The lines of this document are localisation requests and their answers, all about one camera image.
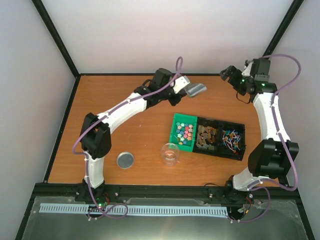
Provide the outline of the metal scoop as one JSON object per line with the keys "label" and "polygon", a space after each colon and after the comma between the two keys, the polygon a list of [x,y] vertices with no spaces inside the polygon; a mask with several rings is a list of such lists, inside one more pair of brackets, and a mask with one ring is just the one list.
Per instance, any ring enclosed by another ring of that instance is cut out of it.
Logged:
{"label": "metal scoop", "polygon": [[203,83],[190,84],[185,88],[185,92],[189,98],[194,98],[206,90],[207,87]]}

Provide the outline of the green candy bin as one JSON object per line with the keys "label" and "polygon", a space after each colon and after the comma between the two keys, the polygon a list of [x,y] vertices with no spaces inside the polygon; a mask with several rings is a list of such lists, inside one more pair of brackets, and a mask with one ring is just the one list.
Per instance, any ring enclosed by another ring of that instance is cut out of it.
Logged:
{"label": "green candy bin", "polygon": [[169,142],[181,151],[192,152],[196,139],[198,118],[193,115],[175,113],[173,116]]}

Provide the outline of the black popsicle candy bin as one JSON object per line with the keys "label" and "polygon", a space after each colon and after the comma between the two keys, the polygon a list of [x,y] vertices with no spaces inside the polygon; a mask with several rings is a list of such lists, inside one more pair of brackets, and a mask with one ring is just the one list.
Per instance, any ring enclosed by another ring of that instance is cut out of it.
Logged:
{"label": "black popsicle candy bin", "polygon": [[192,152],[217,157],[219,155],[221,140],[221,121],[198,117],[194,129],[194,145]]}

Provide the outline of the black lollipop candy bin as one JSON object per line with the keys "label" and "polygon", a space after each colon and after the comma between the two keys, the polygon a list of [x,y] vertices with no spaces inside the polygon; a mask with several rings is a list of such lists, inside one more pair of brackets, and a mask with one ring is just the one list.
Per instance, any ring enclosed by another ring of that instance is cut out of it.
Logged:
{"label": "black lollipop candy bin", "polygon": [[242,161],[245,150],[245,125],[241,123],[219,121],[217,156]]}

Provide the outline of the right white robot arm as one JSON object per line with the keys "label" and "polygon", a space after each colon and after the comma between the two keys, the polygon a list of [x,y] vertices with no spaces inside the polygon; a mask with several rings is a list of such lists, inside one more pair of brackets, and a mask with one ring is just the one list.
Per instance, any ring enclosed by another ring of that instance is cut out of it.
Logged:
{"label": "right white robot arm", "polygon": [[279,110],[280,89],[270,82],[268,56],[247,60],[244,69],[233,65],[219,75],[242,96],[249,95],[259,120],[261,142],[248,157],[247,167],[225,183],[224,198],[235,204],[244,201],[256,185],[270,182],[287,191],[295,191],[298,174],[294,160],[299,145],[291,141]]}

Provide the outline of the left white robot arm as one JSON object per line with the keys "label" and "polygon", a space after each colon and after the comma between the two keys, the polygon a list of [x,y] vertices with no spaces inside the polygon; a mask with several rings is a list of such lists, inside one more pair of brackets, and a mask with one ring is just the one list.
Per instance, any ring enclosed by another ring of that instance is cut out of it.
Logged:
{"label": "left white robot arm", "polygon": [[187,95],[185,88],[190,84],[187,77],[159,68],[152,79],[147,79],[125,100],[113,108],[97,115],[88,113],[80,132],[82,154],[85,157],[85,177],[88,184],[86,195],[92,201],[103,198],[104,159],[111,150],[111,134],[131,117],[157,105],[169,101],[175,106]]}

